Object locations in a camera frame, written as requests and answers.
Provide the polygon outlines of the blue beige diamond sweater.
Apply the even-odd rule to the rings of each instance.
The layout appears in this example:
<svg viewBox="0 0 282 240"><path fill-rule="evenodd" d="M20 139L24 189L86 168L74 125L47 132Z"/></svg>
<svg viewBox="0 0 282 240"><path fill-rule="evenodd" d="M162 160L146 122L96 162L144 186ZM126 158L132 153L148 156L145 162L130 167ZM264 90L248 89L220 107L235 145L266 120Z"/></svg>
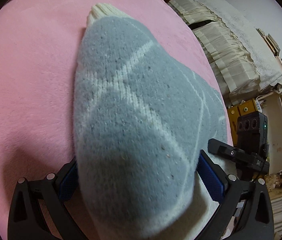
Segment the blue beige diamond sweater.
<svg viewBox="0 0 282 240"><path fill-rule="evenodd" d="M98 3L75 73L74 147L101 239L194 239L215 211L196 173L228 141L223 99L139 21Z"/></svg>

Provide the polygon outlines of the wooden drawer desk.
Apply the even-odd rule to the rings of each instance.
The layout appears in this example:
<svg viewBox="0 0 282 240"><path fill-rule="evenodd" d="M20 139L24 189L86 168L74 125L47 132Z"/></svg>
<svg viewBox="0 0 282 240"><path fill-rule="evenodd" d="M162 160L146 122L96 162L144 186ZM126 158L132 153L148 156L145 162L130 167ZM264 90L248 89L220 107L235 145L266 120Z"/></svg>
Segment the wooden drawer desk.
<svg viewBox="0 0 282 240"><path fill-rule="evenodd" d="M247 115L254 111L257 111L257 106L254 99L245 101L239 105L232 106L227 109L234 146L237 144L237 119L240 116Z"/></svg>

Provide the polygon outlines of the cream cloth covered piano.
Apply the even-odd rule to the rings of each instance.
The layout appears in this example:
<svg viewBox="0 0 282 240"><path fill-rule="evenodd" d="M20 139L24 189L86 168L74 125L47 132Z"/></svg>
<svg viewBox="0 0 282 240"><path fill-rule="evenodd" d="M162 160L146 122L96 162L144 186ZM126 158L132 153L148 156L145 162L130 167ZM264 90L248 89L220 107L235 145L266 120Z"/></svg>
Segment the cream cloth covered piano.
<svg viewBox="0 0 282 240"><path fill-rule="evenodd" d="M171 0L168 5L199 41L226 106L258 94L260 75L250 53L223 20L195 0Z"/></svg>

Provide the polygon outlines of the white lace cover cloth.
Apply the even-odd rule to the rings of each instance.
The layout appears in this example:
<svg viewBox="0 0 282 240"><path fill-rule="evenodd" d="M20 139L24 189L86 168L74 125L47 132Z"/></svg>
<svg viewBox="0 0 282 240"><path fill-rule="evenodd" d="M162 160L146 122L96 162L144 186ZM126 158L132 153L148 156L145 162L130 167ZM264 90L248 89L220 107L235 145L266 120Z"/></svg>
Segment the white lace cover cloth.
<svg viewBox="0 0 282 240"><path fill-rule="evenodd" d="M226 0L193 0L213 12L238 38L259 75L259 90L282 85L282 69L264 39L241 12Z"/></svg>

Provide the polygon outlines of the stack of books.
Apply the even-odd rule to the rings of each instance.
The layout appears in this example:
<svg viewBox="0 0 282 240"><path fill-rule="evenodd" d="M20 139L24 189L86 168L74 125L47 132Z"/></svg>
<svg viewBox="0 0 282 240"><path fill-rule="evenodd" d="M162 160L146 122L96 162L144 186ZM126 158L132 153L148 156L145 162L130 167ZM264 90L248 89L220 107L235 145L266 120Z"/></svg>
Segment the stack of books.
<svg viewBox="0 0 282 240"><path fill-rule="evenodd" d="M280 57L280 47L277 44L277 42L274 40L274 38L270 34L266 34L262 29L257 28L257 32L261 35L265 43L267 44L268 48L271 50L272 54L276 58L279 66L282 70L282 58Z"/></svg>

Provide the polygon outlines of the pink fleece bed blanket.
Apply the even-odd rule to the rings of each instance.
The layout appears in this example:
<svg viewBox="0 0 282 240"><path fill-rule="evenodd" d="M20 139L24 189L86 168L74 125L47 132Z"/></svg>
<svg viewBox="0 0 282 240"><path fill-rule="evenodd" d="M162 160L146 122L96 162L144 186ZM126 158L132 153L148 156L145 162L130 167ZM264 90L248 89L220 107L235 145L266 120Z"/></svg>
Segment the pink fleece bed blanket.
<svg viewBox="0 0 282 240"><path fill-rule="evenodd" d="M177 61L217 81L192 31L163 0L11 0L0 11L0 234L19 178L41 179L73 156L77 50L96 3L142 22Z"/></svg>

